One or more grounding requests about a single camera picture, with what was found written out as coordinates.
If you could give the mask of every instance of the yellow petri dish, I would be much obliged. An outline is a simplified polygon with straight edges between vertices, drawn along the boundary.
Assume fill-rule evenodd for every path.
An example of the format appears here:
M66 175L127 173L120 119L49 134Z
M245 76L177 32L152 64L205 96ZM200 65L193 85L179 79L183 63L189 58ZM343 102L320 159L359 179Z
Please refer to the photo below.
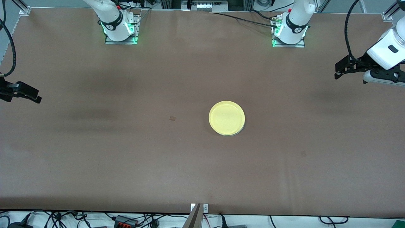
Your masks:
M211 108L209 124L218 134L233 136L243 129L245 113L235 102L221 101Z

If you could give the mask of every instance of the metal mounting plate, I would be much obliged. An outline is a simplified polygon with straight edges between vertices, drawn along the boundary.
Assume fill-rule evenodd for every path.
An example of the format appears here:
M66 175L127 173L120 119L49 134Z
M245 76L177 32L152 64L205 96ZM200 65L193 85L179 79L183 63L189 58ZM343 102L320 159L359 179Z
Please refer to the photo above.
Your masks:
M195 205L196 205L196 204L191 204L190 211L193 211L193 208L194 208ZM203 211L203 213L207 214L207 213L208 213L208 204L204 204L203 206L204 206L204 211Z

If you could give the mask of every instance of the connector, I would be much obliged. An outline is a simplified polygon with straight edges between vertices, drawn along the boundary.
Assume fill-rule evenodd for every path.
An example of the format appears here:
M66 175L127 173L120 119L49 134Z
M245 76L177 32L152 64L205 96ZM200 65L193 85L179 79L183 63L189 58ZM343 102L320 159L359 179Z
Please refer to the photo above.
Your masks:
M119 215L115 218L114 228L135 228L137 224L137 220Z

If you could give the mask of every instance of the metal frame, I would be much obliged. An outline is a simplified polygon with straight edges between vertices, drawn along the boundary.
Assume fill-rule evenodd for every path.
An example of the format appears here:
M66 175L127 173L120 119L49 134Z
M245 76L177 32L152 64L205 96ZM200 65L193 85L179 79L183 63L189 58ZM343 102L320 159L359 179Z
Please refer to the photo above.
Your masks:
M185 221L183 228L201 228L203 221L204 205L196 204Z
M28 15L30 7L23 0L11 0L18 8L20 8L20 15Z
M330 3L331 0L325 0L321 6L317 7L317 12L318 13L322 13L325 8L328 6L328 4Z
M382 12L382 19L384 22L391 22L392 16L400 9L398 2L395 1L386 11Z

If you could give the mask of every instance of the white floor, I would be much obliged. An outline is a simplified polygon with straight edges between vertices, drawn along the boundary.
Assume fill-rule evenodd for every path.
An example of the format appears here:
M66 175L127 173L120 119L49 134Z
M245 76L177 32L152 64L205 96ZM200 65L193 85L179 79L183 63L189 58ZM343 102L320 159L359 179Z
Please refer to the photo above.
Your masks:
M0 216L7 215L10 217L11 222L21 222L21 220L30 211L12 211L1 213ZM108 228L114 227L114 221L103 213L87 213L87 221L92 228L106 226ZM108 213L110 216L122 215L129 218L140 217L143 214L129 214L129 213ZM222 225L221 217L218 215L207 215L209 218L210 227L214 228ZM43 228L48 215L43 212L35 212L28 220L28 224L34 228ZM277 228L325 228L333 227L332 225L325 225L319 221L318 217L312 216L272 216L274 224ZM247 228L273 228L269 216L265 215L225 215L228 226L246 225ZM342 221L342 218L333 218L336 222ZM182 227L185 218L182 217L169 217L165 216L159 220L159 228L174 228ZM336 228L392 228L397 219L377 219L377 218L349 218L346 224L336 225ZM78 221L73 216L67 215L62 219L67 228L77 227ZM0 218L0 228L7 228L7 219ZM52 227L52 222L48 223L48 227ZM88 228L88 226L81 222L78 228ZM202 222L202 228L209 228L205 220Z

